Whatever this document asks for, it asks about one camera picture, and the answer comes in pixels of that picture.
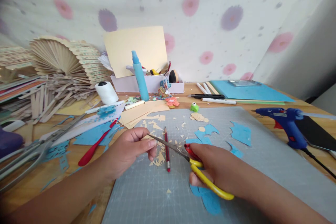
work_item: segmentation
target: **yellow scissors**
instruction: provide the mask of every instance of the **yellow scissors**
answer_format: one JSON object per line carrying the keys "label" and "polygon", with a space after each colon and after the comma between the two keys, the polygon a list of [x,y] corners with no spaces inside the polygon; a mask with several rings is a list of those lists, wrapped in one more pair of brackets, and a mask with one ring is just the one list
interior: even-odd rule
{"label": "yellow scissors", "polygon": [[203,163],[193,160],[189,158],[188,152],[179,146],[176,146],[174,144],[168,143],[165,140],[162,140],[160,138],[157,138],[156,136],[147,134],[150,137],[154,138],[155,140],[159,141],[160,143],[168,146],[172,150],[174,150],[177,154],[180,154],[182,157],[184,157],[190,164],[192,171],[199,177],[199,179],[206,184],[207,187],[209,187],[215,194],[217,194],[219,197],[225,199],[225,200],[232,200],[235,196],[224,192],[223,190],[219,189],[217,186],[215,186],[198,168],[204,168]]}

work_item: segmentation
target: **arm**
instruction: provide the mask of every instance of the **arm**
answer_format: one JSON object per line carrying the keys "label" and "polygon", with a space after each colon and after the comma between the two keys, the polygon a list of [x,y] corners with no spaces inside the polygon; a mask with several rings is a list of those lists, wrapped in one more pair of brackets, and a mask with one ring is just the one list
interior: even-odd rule
{"label": "arm", "polygon": [[[330,223],[322,215],[232,153],[211,145],[192,143],[192,151],[202,160],[202,172],[216,186],[259,208],[274,223]],[[194,173],[189,181],[204,186]]]}
{"label": "arm", "polygon": [[156,140],[141,140],[149,131],[125,131],[102,156],[20,206],[8,217],[9,223],[70,223],[109,183],[119,178],[137,156],[148,152],[153,161]]}

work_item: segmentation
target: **red pencil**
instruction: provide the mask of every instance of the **red pencil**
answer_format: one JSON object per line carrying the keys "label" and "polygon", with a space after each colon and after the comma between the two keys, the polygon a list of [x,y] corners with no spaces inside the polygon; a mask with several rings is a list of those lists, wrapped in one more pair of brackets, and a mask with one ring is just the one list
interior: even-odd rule
{"label": "red pencil", "polygon": [[[167,134],[167,130],[166,130],[166,127],[164,127],[164,140],[166,142],[168,142],[168,134]],[[170,172],[170,163],[169,163],[169,148],[168,146],[166,145],[166,160],[167,160],[167,172]]]}

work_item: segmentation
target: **smartphone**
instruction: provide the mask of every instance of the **smartphone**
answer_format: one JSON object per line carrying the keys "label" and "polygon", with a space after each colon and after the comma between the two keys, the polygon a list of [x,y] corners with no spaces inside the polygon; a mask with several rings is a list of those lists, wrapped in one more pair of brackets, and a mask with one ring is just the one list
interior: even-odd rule
{"label": "smartphone", "polygon": [[336,139],[309,116],[303,116],[303,119],[296,120],[295,124],[309,145],[327,151],[336,151]]}

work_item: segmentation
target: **white thread spool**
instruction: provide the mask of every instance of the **white thread spool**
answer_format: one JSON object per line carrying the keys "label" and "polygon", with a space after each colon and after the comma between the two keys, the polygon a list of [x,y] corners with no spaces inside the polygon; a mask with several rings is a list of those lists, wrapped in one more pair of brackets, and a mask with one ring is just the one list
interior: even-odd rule
{"label": "white thread spool", "polygon": [[111,82],[99,82],[95,85],[95,89],[97,90],[102,102],[106,105],[111,105],[119,100]]}

